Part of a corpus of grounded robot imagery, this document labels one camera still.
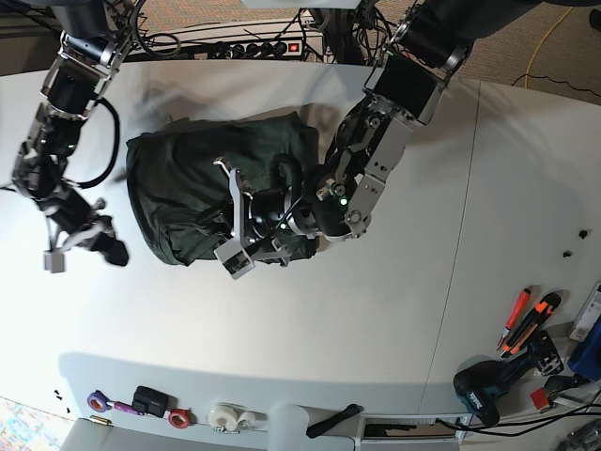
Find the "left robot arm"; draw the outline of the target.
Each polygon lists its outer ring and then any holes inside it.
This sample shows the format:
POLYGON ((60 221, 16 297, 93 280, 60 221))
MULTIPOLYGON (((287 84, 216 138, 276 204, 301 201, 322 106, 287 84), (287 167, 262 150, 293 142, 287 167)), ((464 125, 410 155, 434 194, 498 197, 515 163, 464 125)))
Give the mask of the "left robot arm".
POLYGON ((364 235, 386 181, 413 131, 427 125, 451 78, 486 38, 535 7, 533 1, 414 2, 399 22, 345 116, 325 161, 306 171, 284 154, 270 165, 268 190, 229 170, 233 224, 214 255, 234 279, 258 262, 287 265, 280 234, 331 242, 364 235))

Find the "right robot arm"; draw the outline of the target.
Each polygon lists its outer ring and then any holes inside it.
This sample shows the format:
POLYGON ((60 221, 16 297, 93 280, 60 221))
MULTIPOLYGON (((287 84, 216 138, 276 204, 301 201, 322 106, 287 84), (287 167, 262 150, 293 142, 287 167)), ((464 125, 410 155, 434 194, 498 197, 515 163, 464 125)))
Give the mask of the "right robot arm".
POLYGON ((79 194, 110 175, 119 149, 120 123, 114 123, 111 159, 99 176, 74 182, 66 179, 65 171, 95 108, 102 105, 111 115, 116 113, 104 94, 133 46, 135 5, 132 1, 36 1, 33 5, 49 9, 57 19, 60 48, 44 79, 43 100, 32 127, 18 151, 12 189, 34 201, 44 215, 49 240, 46 271, 63 272, 65 254, 74 247, 124 267, 129 254, 116 236, 111 217, 101 214, 104 200, 88 204, 79 194))

